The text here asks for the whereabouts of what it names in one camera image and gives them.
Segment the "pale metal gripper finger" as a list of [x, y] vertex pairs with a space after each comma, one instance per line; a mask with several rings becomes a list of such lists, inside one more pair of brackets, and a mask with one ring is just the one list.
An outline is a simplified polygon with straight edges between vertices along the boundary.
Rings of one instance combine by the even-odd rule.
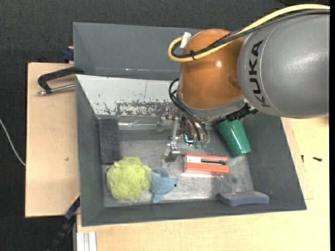
[[160, 121], [157, 122], [156, 131], [157, 132], [162, 132], [164, 130], [171, 129], [171, 127], [172, 127], [172, 121], [171, 120], [167, 120], [167, 119], [160, 120]]
[[163, 161], [166, 163], [174, 162], [178, 158], [178, 156], [181, 154], [181, 151], [177, 147], [177, 144], [170, 143], [167, 145], [167, 147], [164, 150], [163, 153]]

